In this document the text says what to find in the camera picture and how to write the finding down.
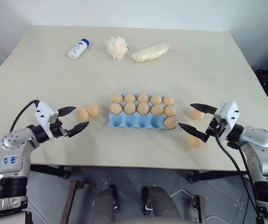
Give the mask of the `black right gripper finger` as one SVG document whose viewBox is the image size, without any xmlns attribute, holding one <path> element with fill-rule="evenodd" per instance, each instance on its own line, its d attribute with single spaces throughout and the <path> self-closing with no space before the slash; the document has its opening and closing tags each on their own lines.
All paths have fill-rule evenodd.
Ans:
<svg viewBox="0 0 268 224">
<path fill-rule="evenodd" d="M 193 107 L 194 109 L 203 112 L 203 113 L 209 113 L 209 114 L 215 114 L 217 108 L 210 106 L 210 105 L 205 105 L 205 104 L 199 104 L 199 103 L 195 103 L 195 104 L 190 104 L 191 107 Z"/>
<path fill-rule="evenodd" d="M 178 125 L 188 134 L 202 140 L 202 142 L 207 142 L 208 136 L 207 134 L 198 131 L 195 127 L 192 127 L 188 124 L 178 123 Z"/>
</svg>

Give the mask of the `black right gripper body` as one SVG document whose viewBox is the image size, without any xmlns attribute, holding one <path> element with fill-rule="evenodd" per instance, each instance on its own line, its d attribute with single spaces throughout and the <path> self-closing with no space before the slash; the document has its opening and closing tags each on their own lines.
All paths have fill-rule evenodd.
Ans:
<svg viewBox="0 0 268 224">
<path fill-rule="evenodd" d="M 210 136 L 215 137 L 216 135 L 220 137 L 226 129 L 227 121 L 221 119 L 217 121 L 215 117 L 209 123 L 207 130 L 205 131 L 205 140 L 208 140 Z"/>
</svg>

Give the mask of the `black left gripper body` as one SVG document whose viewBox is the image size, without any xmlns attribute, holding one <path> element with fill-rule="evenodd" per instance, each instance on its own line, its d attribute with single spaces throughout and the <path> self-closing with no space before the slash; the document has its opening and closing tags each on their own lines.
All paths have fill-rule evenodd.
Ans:
<svg viewBox="0 0 268 224">
<path fill-rule="evenodd" d="M 62 122 L 59 119 L 56 119 L 55 123 L 50 125 L 50 131 L 54 138 L 68 136 L 67 130 L 62 128 Z"/>
</svg>

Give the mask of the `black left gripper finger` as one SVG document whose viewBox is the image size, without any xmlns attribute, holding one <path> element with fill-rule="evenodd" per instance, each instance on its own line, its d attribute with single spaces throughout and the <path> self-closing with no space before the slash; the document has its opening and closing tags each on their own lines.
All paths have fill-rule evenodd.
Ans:
<svg viewBox="0 0 268 224">
<path fill-rule="evenodd" d="M 60 108 L 60 109 L 58 109 L 58 116 L 59 117 L 66 116 L 75 109 L 76 109 L 76 107 L 74 107 L 74 106 L 67 106 L 67 107 Z"/>
<path fill-rule="evenodd" d="M 67 131 L 67 136 L 73 137 L 73 136 L 77 135 L 78 133 L 82 132 L 88 125 L 89 125 L 89 121 L 77 124 L 71 130 Z"/>
</svg>

